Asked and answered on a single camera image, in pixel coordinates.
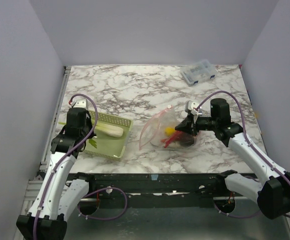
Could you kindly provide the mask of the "clear zip top bag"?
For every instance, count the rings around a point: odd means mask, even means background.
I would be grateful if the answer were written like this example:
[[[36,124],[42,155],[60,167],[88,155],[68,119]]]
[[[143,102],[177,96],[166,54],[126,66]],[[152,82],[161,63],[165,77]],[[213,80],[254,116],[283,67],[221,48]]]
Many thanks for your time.
[[[162,150],[185,150],[194,146],[197,142],[195,136],[175,130],[179,123],[175,108],[168,105],[144,125],[139,135],[139,149],[153,146]]]

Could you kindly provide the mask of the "green fake celery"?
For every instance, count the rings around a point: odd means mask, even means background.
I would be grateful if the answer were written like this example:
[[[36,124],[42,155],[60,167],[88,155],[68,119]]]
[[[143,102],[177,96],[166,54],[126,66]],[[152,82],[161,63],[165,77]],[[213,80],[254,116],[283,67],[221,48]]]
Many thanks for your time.
[[[105,124],[105,123],[97,123],[95,126],[95,129],[97,131],[107,135],[107,136],[114,137],[114,138],[120,138],[123,136],[123,133],[124,133],[124,130],[121,127],[109,125],[109,124]],[[65,126],[63,126],[63,128],[61,129],[59,134],[55,137],[55,139],[58,140],[58,142],[60,143],[61,146],[64,147],[64,146],[69,145],[69,148],[75,147],[78,143],[80,143],[83,140],[82,139],[80,142],[66,141],[65,140]]]

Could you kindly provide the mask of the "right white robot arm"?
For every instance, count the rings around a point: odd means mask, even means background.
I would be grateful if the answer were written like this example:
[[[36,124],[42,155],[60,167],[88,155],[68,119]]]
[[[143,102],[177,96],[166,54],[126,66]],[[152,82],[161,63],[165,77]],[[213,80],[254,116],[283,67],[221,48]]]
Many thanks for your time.
[[[210,101],[210,116],[203,116],[199,104],[188,101],[186,118],[175,130],[196,136],[200,131],[212,131],[227,148],[234,151],[253,171],[258,180],[247,178],[234,170],[217,177],[215,191],[226,196],[238,193],[255,202],[268,219],[290,213],[290,172],[276,165],[247,135],[240,124],[231,119],[230,106],[223,98]]]

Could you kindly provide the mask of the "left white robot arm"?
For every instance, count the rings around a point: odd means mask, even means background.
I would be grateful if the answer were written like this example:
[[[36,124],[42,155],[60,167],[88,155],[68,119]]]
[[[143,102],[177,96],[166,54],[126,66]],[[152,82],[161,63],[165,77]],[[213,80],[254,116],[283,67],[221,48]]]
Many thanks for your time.
[[[90,112],[83,107],[68,110],[66,124],[51,141],[51,154],[43,183],[26,215],[19,215],[16,226],[26,240],[62,240],[67,220],[79,200],[92,197],[96,185],[78,178],[63,192],[69,172],[86,141],[95,136]]]

